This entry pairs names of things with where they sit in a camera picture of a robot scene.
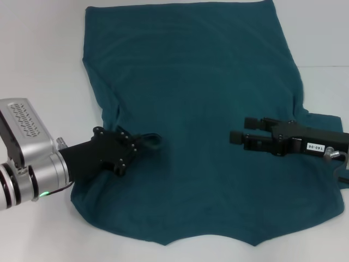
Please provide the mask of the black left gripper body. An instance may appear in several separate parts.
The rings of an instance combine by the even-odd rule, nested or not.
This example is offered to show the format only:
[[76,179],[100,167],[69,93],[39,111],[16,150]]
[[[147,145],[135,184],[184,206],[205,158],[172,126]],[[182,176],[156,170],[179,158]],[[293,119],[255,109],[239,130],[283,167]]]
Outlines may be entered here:
[[90,141],[59,150],[74,181],[90,181],[103,171],[124,176],[139,150],[139,136],[119,128],[93,128]]

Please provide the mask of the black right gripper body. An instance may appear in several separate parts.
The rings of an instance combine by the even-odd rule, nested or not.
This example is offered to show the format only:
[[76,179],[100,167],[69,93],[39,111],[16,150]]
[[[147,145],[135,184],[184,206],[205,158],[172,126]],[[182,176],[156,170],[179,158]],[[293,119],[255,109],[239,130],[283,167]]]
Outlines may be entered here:
[[297,122],[279,122],[268,131],[272,136],[272,154],[306,154],[324,157],[327,148],[348,152],[348,134],[303,126]]

